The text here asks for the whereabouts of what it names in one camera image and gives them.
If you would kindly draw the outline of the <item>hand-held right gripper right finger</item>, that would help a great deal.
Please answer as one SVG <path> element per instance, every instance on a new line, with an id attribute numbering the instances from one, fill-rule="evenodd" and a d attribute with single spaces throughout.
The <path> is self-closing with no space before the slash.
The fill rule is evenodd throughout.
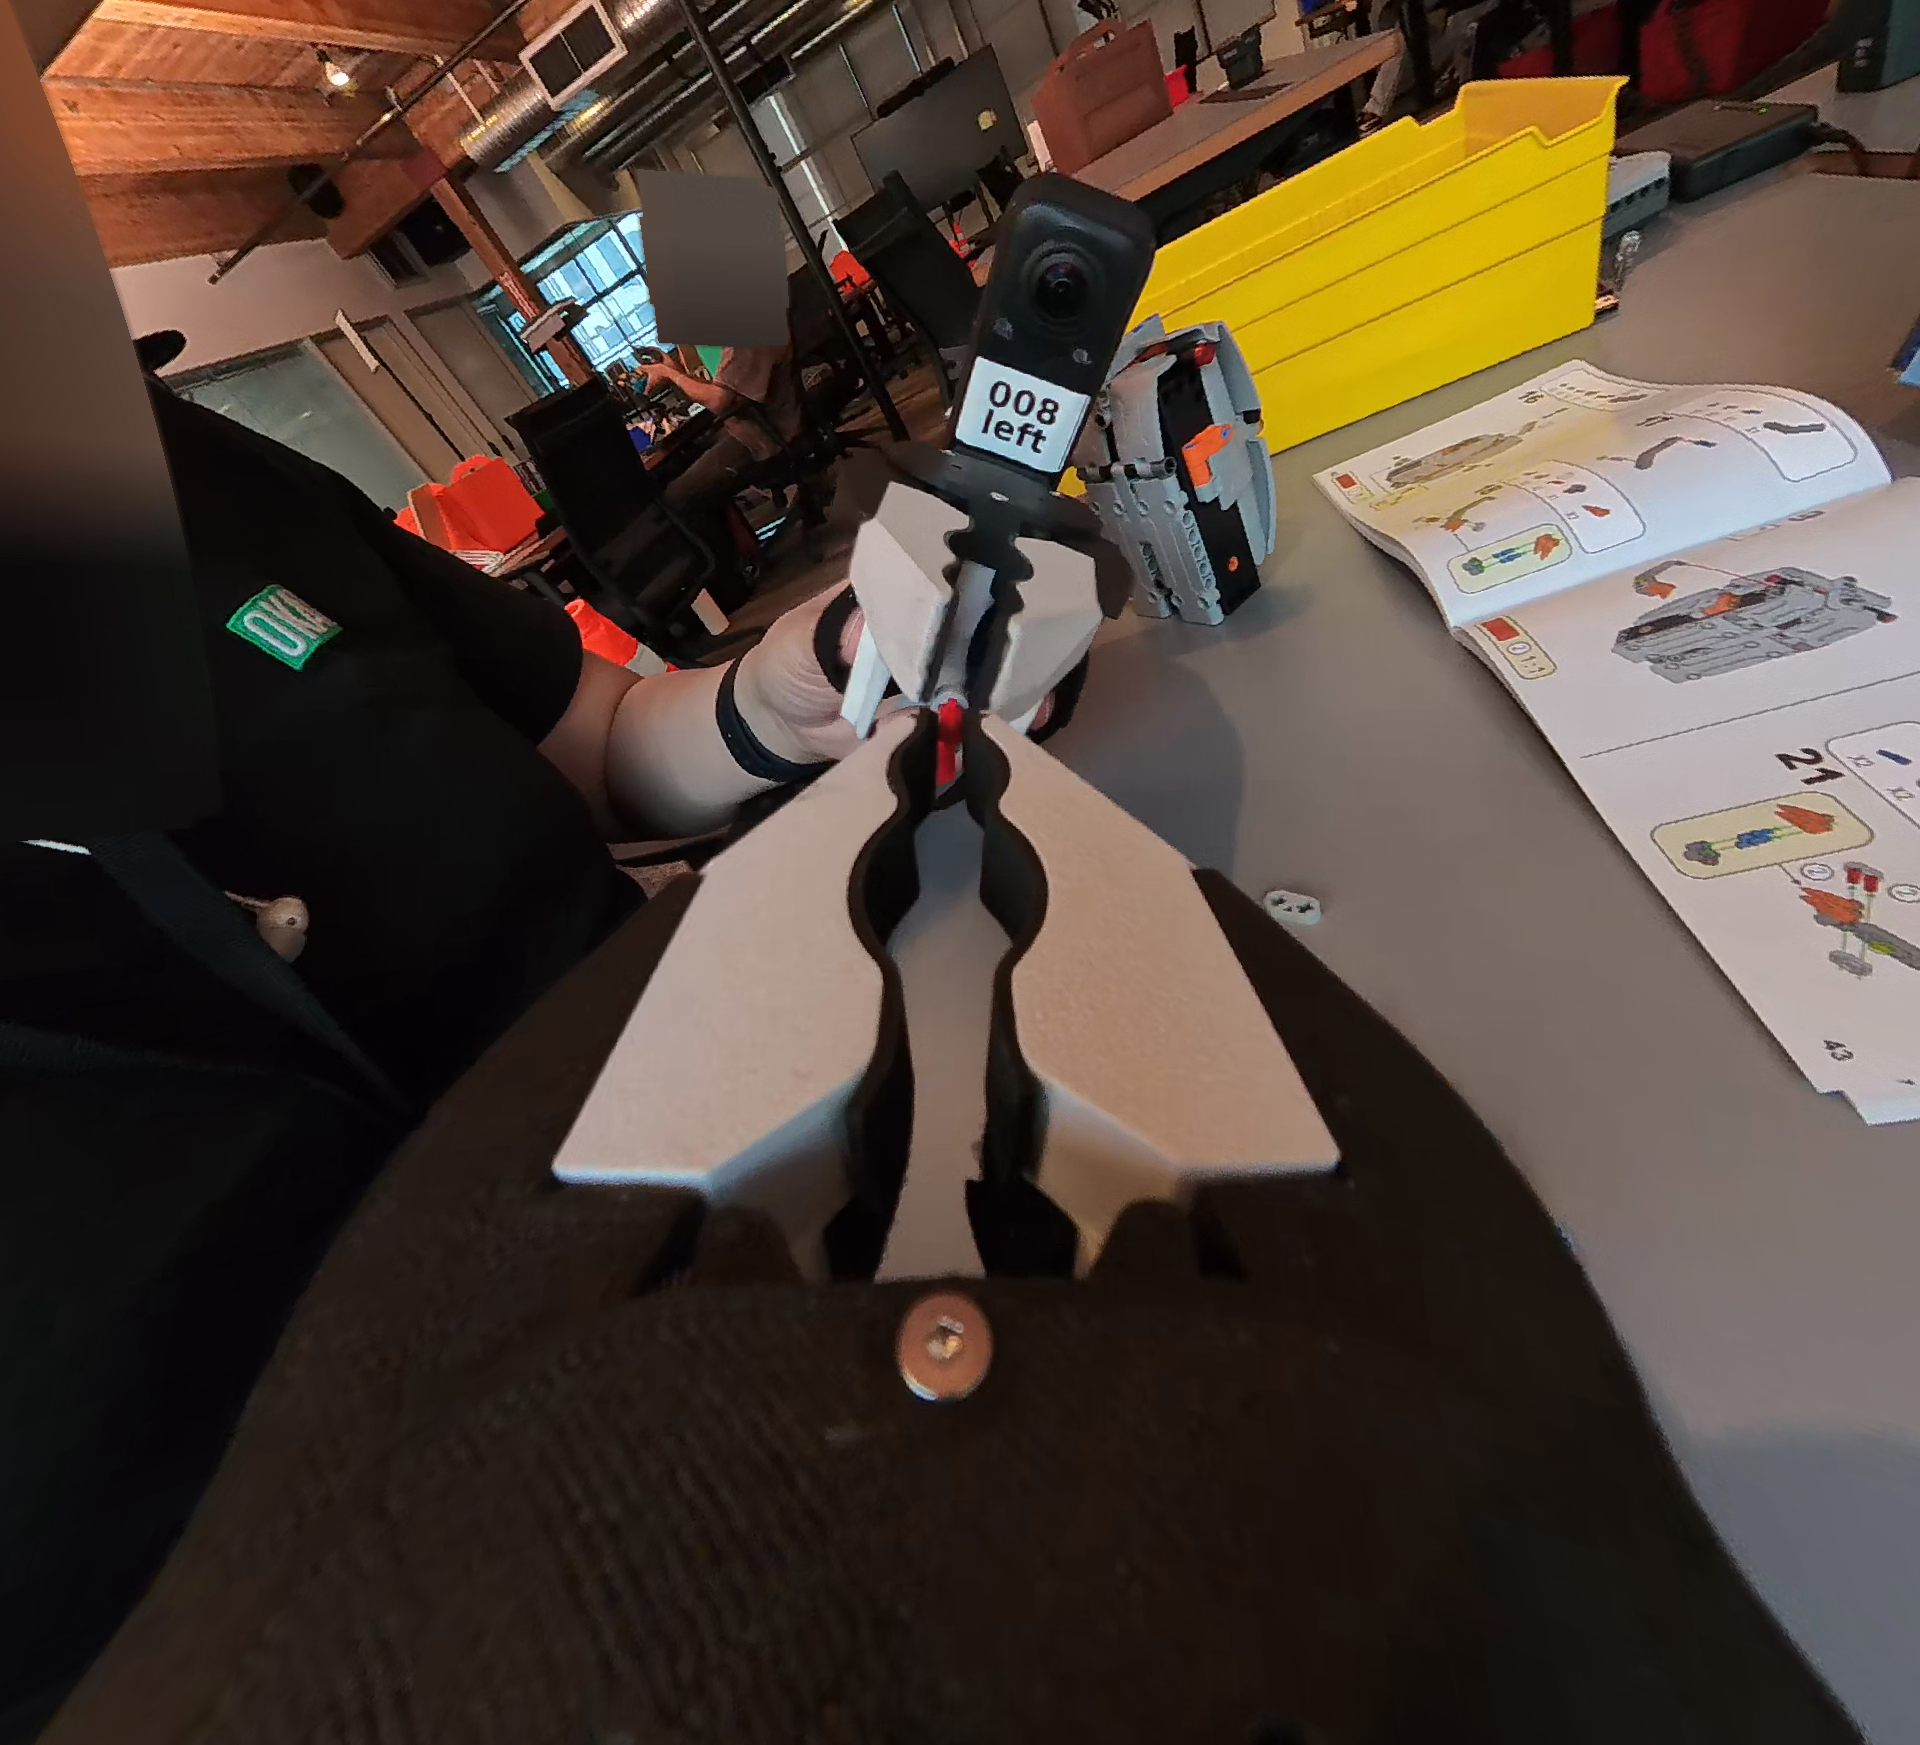
<path id="1" fill-rule="evenodd" d="M 968 1222 L 991 1277 L 1091 1271 L 1139 1204 L 1340 1155 L 1181 850 L 1012 725 L 968 725 L 992 977 Z"/>

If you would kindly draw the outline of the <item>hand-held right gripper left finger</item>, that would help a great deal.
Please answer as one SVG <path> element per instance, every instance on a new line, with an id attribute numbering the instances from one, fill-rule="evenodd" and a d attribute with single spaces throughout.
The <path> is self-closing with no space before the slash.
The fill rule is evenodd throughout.
<path id="1" fill-rule="evenodd" d="M 574 1187 L 768 1217 L 802 1273 L 872 1277 L 913 1130 L 902 986 L 932 718 L 872 737 L 721 850 L 553 1157 Z"/>

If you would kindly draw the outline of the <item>grey desk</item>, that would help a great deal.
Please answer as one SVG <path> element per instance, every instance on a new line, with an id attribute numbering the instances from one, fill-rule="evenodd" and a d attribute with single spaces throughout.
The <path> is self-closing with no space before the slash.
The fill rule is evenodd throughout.
<path id="1" fill-rule="evenodd" d="M 1571 1234 L 1687 1478 L 1872 1742 L 1916 1742 L 1916 1125 L 1807 1083 L 1417 584 L 1310 483 L 1588 360 L 1793 385 L 1916 469 L 1886 376 L 1916 186 L 1809 171 L 1661 221 L 1618 314 L 1278 462 L 1216 630 L 1123 619 L 1052 753 L 1297 933 L 1500 1136 Z"/>

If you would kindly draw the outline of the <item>person's left hand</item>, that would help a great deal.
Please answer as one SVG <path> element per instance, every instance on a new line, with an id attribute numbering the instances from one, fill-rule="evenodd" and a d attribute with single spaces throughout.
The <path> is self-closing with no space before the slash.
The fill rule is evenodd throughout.
<path id="1" fill-rule="evenodd" d="M 775 757 L 835 764 L 858 743 L 844 716 L 865 619 L 850 582 L 813 596 L 767 630 L 737 670 L 737 709 Z"/>

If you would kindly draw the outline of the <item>grey toy robot assembly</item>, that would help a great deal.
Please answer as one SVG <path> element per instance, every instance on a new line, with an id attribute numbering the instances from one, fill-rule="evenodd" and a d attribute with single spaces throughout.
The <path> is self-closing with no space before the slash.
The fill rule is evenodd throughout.
<path id="1" fill-rule="evenodd" d="M 1091 404 L 1073 468 L 1133 568 L 1139 612 L 1222 626 L 1260 589 L 1274 476 L 1259 390 L 1223 323 L 1142 318 Z"/>

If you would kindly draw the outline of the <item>black monitor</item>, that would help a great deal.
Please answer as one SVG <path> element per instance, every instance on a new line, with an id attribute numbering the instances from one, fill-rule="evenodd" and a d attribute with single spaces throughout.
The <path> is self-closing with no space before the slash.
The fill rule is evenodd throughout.
<path id="1" fill-rule="evenodd" d="M 992 46 L 924 75 L 911 92 L 853 133 L 853 156 L 876 191 L 899 177 L 932 214 L 973 198 L 984 170 L 1017 168 L 1028 142 Z"/>

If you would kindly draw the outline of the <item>brown paper bag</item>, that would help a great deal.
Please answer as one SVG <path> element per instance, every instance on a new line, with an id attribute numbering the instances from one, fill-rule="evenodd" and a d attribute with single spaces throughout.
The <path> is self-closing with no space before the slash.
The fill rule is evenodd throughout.
<path id="1" fill-rule="evenodd" d="M 1163 124 L 1170 99 L 1151 22 L 1105 20 L 1079 34 L 1031 101 L 1047 157 L 1066 177 Z"/>

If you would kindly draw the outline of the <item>black wristband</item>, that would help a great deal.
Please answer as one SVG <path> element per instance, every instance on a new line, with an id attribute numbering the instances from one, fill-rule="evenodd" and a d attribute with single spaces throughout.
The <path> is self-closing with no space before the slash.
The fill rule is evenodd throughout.
<path id="1" fill-rule="evenodd" d="M 818 764 L 793 760 L 768 748 L 738 711 L 735 681 L 746 656 L 735 656 L 721 672 L 714 697 L 714 723 L 733 764 L 768 788 L 802 788 L 820 774 Z"/>

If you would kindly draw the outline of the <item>black office chair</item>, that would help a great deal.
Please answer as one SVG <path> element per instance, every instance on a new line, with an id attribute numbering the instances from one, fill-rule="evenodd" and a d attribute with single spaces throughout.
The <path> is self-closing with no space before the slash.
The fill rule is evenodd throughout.
<path id="1" fill-rule="evenodd" d="M 714 556 L 664 505 L 606 383 L 541 397 L 506 425 L 546 489 L 582 596 L 670 663 L 710 651 L 728 626 L 708 589 Z"/>

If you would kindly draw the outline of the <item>yellow plastic bin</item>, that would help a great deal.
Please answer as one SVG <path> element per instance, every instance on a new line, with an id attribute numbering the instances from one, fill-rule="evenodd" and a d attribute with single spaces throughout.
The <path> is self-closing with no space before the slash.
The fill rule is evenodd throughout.
<path id="1" fill-rule="evenodd" d="M 1137 318 L 1222 321 L 1278 453 L 1592 325 L 1622 78 L 1497 78 L 1158 251 Z"/>

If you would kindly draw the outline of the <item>orange bin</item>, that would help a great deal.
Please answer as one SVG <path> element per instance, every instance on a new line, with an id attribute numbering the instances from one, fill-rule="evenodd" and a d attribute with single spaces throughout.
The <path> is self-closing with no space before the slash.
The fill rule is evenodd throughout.
<path id="1" fill-rule="evenodd" d="M 393 524 L 492 575 L 541 538 L 543 519 L 515 462 L 478 455 L 456 462 L 449 482 L 418 483 Z"/>

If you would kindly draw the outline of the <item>person's black shirt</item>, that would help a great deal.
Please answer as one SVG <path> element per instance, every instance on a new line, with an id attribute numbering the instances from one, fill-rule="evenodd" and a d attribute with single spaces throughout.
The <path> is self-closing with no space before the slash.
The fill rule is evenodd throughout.
<path id="1" fill-rule="evenodd" d="M 3 1742 L 153 1582 L 400 1141 L 641 899 L 541 753 L 573 617 L 148 392 L 220 804 L 3 847 Z"/>

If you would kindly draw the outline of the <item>open instruction booklet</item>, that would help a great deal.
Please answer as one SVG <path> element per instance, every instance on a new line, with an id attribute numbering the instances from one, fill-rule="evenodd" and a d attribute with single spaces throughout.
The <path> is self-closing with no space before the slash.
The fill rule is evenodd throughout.
<path id="1" fill-rule="evenodd" d="M 1809 392 L 1567 364 L 1315 483 L 1810 1086 L 1916 1122 L 1916 482 Z"/>

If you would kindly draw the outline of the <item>dark green case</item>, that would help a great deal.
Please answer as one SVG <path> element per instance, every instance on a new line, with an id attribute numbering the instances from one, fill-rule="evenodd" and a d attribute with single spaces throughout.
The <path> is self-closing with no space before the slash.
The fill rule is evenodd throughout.
<path id="1" fill-rule="evenodd" d="M 1691 203 L 1800 157 L 1819 127 L 1800 101 L 1692 101 L 1616 143 L 1615 159 L 1662 156 L 1668 200 Z"/>

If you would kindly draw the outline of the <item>red bag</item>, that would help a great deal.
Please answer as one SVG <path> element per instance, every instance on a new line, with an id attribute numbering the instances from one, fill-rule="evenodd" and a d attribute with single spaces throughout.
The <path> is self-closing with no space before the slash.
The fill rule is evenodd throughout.
<path id="1" fill-rule="evenodd" d="M 1655 108 L 1726 96 L 1821 30 L 1832 0 L 1661 0 L 1639 34 L 1638 92 Z"/>

